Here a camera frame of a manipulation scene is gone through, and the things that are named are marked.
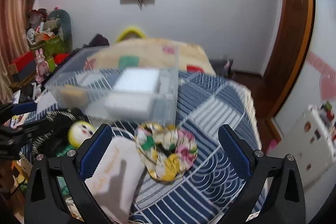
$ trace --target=wooden floor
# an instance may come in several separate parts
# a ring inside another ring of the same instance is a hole
[[[273,135],[265,123],[265,118],[273,106],[276,98],[274,98],[272,91],[264,83],[263,78],[258,75],[249,73],[236,72],[233,80],[245,85],[251,90],[251,95],[254,101],[256,110],[257,127],[262,143],[262,150],[265,152]]]

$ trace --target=striped curtain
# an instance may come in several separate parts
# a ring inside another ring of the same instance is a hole
[[[26,39],[28,12],[34,0],[0,0],[0,101],[12,100],[11,80],[7,67],[18,56],[29,51]]]

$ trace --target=transparent plastic box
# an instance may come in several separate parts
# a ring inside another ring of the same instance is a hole
[[[62,108],[113,122],[174,124],[178,47],[116,44],[80,50],[46,83]]]

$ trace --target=stuffed rabbit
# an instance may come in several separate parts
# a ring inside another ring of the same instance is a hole
[[[35,51],[36,60],[36,76],[35,80],[40,85],[44,80],[44,75],[49,75],[49,64],[45,61],[45,56],[43,55],[43,50]]]

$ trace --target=floral scrunchie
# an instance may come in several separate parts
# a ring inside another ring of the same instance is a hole
[[[135,143],[150,176],[159,181],[180,178],[197,157],[193,133],[174,126],[143,123],[135,130]]]

